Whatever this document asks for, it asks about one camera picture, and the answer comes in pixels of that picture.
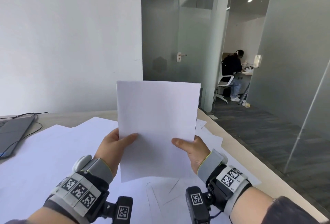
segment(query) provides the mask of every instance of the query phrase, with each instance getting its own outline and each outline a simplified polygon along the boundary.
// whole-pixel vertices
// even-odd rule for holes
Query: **laptop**
[[[33,122],[35,115],[30,117],[0,120],[0,159],[12,155],[15,147]]]

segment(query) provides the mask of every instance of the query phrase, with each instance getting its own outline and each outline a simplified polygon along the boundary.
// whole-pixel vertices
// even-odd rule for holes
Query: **white sneaker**
[[[240,99],[238,97],[236,97],[236,98],[230,98],[230,101],[232,101],[232,102],[239,102]]]

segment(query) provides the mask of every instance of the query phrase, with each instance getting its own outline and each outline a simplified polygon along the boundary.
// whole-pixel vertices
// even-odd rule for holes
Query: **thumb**
[[[193,151],[194,144],[192,142],[187,142],[179,138],[173,138],[172,143],[174,144],[174,146],[178,147],[179,149],[182,149],[183,151],[186,151],[187,153],[191,153]]]
[[[118,142],[120,142],[123,148],[126,148],[128,145],[132,144],[136,140],[138,135],[138,133],[130,134],[123,139],[120,139]]]

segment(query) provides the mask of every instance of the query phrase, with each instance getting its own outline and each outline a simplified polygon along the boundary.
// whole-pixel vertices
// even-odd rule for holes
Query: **black cable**
[[[39,116],[37,115],[37,113],[34,113],[34,115],[35,115],[35,121],[37,121]],[[40,124],[40,128],[39,128],[39,129],[37,129],[36,131],[32,132],[31,134],[28,134],[28,135],[24,136],[22,139],[20,139],[20,140],[14,142],[14,143],[12,143],[12,144],[10,144],[10,146],[7,147],[6,150],[0,155],[0,158],[2,157],[3,154],[6,153],[6,151],[7,151],[12,145],[14,145],[15,143],[17,143],[17,142],[19,142],[19,141],[21,141],[21,140],[27,138],[28,136],[30,136],[30,135],[36,133],[37,131],[39,131],[40,129],[43,128],[43,125],[42,125],[40,122],[36,122],[36,123]]]
[[[15,118],[18,118],[18,117],[21,117],[21,116],[25,116],[27,114],[49,114],[49,112],[43,112],[43,113],[25,113],[25,114],[20,114],[20,115],[15,116],[15,117],[4,117],[4,118],[0,118],[0,119],[15,119]]]
[[[211,219],[214,219],[215,217],[217,217],[219,214],[221,214],[222,213],[222,211],[220,211],[219,213],[217,213],[216,215],[214,215],[214,216],[211,216]]]

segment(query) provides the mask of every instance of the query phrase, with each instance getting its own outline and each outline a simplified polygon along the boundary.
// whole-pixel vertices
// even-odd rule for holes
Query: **jeans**
[[[230,86],[230,97],[236,98],[238,93],[240,92],[242,84],[237,79],[234,78],[229,86]]]

